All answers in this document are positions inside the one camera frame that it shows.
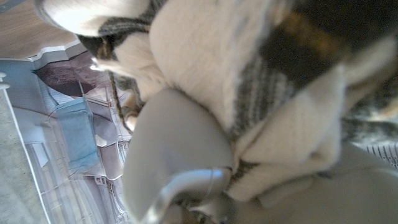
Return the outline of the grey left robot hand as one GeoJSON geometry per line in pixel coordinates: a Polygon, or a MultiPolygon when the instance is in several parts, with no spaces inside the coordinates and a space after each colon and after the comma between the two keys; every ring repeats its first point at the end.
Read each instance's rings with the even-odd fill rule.
{"type": "Polygon", "coordinates": [[[231,147],[214,117],[176,90],[141,111],[123,174],[133,223],[396,223],[397,170],[345,144],[331,171],[248,202],[228,197],[231,147]]]}

